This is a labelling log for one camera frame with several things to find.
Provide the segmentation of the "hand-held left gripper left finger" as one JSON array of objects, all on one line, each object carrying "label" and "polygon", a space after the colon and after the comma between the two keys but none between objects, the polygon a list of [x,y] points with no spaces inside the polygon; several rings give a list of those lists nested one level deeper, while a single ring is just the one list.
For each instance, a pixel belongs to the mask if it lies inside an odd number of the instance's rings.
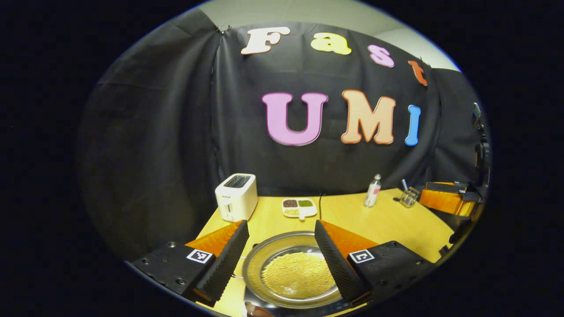
[{"label": "hand-held left gripper left finger", "polygon": [[126,263],[155,285],[192,302],[214,306],[222,297],[249,239],[240,220],[197,239],[161,237]]}]

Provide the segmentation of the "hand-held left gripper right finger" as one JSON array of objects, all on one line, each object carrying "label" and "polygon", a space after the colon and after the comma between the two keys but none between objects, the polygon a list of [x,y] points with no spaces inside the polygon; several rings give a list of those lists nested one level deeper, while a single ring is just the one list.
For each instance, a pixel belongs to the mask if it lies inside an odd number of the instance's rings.
[{"label": "hand-held left gripper right finger", "polygon": [[341,297],[352,304],[386,301],[437,267],[397,241],[375,243],[328,221],[316,221],[315,240]]}]

